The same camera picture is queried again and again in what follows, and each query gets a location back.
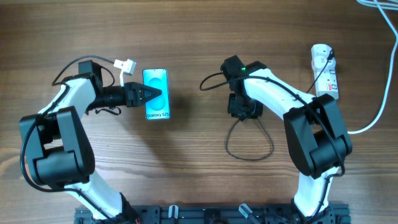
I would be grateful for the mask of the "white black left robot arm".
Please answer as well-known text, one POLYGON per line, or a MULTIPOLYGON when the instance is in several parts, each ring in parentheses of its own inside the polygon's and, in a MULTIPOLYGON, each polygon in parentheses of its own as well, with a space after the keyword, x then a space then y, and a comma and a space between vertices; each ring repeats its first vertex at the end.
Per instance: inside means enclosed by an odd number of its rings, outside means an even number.
POLYGON ((138 107, 162 90, 136 82, 103 85, 103 66, 96 56, 75 59, 78 74, 60 79, 56 97, 36 114, 19 121, 20 166, 25 181, 45 193, 66 192, 79 200, 96 223, 139 223, 140 215, 124 195, 95 170, 92 146, 81 123, 90 110, 138 107))

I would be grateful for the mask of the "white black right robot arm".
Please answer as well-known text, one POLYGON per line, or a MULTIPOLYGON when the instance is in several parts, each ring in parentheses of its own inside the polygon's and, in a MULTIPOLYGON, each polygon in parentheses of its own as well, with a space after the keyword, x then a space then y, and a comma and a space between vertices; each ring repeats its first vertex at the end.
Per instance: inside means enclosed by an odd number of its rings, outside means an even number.
POLYGON ((331 181, 345 174, 344 159, 353 150, 336 100, 297 90, 263 63, 244 65, 236 55, 225 59, 220 70, 232 91, 231 116, 256 119, 267 107, 283 121, 289 155, 300 172, 294 207, 303 221, 319 220, 331 181))

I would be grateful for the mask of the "blue screen smartphone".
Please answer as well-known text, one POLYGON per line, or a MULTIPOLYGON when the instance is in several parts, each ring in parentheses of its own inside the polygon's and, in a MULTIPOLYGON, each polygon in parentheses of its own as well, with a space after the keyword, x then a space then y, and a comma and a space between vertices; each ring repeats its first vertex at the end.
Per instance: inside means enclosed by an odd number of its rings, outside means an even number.
POLYGON ((164 68, 144 69, 142 76, 145 85, 162 91, 160 96, 146 103, 146 119, 169 119, 170 101, 167 70, 164 68))

